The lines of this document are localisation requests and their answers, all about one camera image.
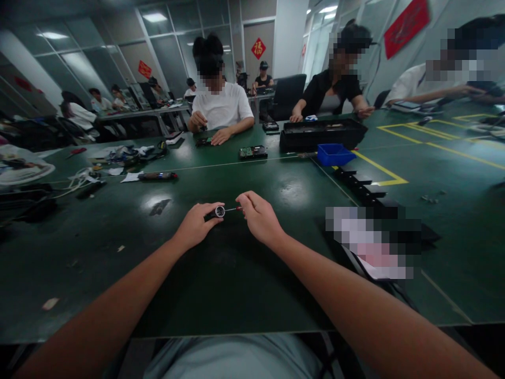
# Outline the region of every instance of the red-handled tool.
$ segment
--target red-handled tool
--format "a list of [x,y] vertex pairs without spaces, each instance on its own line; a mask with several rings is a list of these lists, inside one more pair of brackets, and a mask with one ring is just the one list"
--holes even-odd
[[83,153],[85,152],[87,149],[85,147],[81,147],[79,149],[75,149],[75,150],[72,150],[69,154],[68,157],[66,157],[65,159],[69,159],[70,157],[73,157],[74,155],[76,154],[80,154],[80,153]]

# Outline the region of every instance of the white cloth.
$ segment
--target white cloth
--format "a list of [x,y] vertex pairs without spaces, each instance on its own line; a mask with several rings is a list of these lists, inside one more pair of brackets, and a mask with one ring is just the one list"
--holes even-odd
[[93,98],[93,100],[91,100],[91,107],[97,112],[108,111],[112,109],[112,103],[109,101],[109,99],[106,99],[104,97],[102,97],[101,103],[99,103],[97,99]]
[[192,91],[191,88],[188,88],[186,92],[184,93],[184,97],[188,96],[196,96],[196,91]]
[[70,121],[80,126],[85,131],[94,128],[92,122],[96,120],[96,114],[91,113],[76,103],[70,103],[69,107],[70,113],[73,115],[69,118]]
[[420,96],[465,84],[466,81],[441,81],[433,80],[426,75],[426,63],[414,66],[405,71],[393,84],[393,88],[384,101],[384,105],[390,100],[404,99],[406,97]]
[[238,84],[225,82],[219,94],[198,91],[193,113],[200,111],[207,119],[207,129],[235,125],[246,117],[254,117],[245,90]]

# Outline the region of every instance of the black shirt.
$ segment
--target black shirt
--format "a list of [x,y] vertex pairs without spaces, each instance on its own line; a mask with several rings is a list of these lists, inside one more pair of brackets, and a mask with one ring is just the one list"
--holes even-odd
[[261,76],[258,76],[256,80],[254,80],[256,83],[258,83],[259,86],[264,85],[268,87],[268,83],[272,80],[272,77],[270,75],[267,75],[267,79],[262,81]]
[[[324,70],[322,73],[314,75],[309,85],[305,89],[303,100],[307,102],[307,106],[301,112],[303,117],[316,114],[321,108],[322,101],[325,98],[326,92],[331,88],[330,71]],[[334,115],[342,113],[344,101],[351,101],[356,96],[361,95],[359,89],[359,80],[357,75],[343,75],[342,78],[335,83],[333,91],[340,99],[340,105],[333,111]]]

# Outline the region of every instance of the person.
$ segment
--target person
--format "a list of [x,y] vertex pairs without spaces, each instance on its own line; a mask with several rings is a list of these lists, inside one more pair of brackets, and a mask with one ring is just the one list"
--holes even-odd
[[224,79],[223,53],[223,45],[213,33],[207,39],[196,38],[193,44],[193,57],[207,90],[197,92],[188,128],[198,133],[202,127],[211,130],[224,126],[212,137],[214,146],[254,125],[246,92]]
[[117,84],[113,84],[111,88],[112,94],[116,97],[113,102],[113,106],[115,105],[115,109],[119,110],[128,110],[128,102],[126,101],[125,95],[119,89]]
[[95,141],[100,137],[100,132],[93,125],[97,117],[96,114],[85,109],[84,103],[72,92],[63,91],[62,98],[60,109],[63,117],[79,126],[92,140]]
[[190,97],[190,96],[196,96],[196,84],[195,81],[192,78],[188,78],[186,81],[186,84],[188,85],[188,89],[186,90],[186,93],[184,94],[184,98]]
[[[236,201],[252,235],[284,261],[380,377],[497,377],[406,304],[286,234],[261,196],[249,191]],[[58,330],[14,378],[99,377],[176,262],[223,221],[204,220],[223,205],[191,208],[168,242]],[[192,346],[175,339],[158,353],[144,377],[316,377],[319,367],[314,359],[301,351],[294,336],[283,336],[211,337]]]
[[356,24],[345,27],[333,45],[329,68],[314,75],[289,120],[300,122],[309,115],[341,114],[346,99],[352,103],[360,119],[368,118],[375,108],[368,106],[361,93],[358,77],[351,74],[350,69],[370,44],[372,38],[368,29]]
[[102,94],[97,88],[90,88],[89,93],[94,97],[91,100],[91,107],[96,112],[108,111],[113,109],[113,107],[117,107],[117,105],[112,105],[109,99],[102,97]]
[[493,97],[503,96],[500,90],[496,89],[497,96],[492,96],[488,92],[489,85],[456,80],[454,72],[461,71],[462,62],[474,59],[477,51],[497,50],[505,42],[504,31],[505,15],[475,18],[455,29],[454,37],[447,40],[447,48],[440,51],[440,59],[428,60],[406,70],[393,84],[385,105],[401,100],[424,104],[442,98],[463,97],[493,103],[496,100]]
[[274,85],[274,80],[270,75],[267,75],[268,63],[266,61],[261,61],[259,64],[259,76],[254,80],[252,84],[252,93],[256,93],[256,89],[265,88]]
[[151,86],[151,90],[153,91],[154,97],[156,98],[156,101],[159,103],[163,103],[168,101],[167,94],[163,90],[163,88],[158,84],[158,79],[156,79],[154,76],[151,76],[149,78],[149,86]]

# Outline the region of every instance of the door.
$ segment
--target door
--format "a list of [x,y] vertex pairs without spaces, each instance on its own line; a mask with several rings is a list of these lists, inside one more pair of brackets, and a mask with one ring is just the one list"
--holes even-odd
[[[247,78],[247,88],[252,88],[253,81],[259,75],[259,63],[267,61],[268,75],[272,75],[272,62],[274,60],[274,21],[262,24],[244,26],[244,50],[246,52],[246,72],[249,75]],[[265,46],[265,49],[258,59],[252,49],[260,38]]]

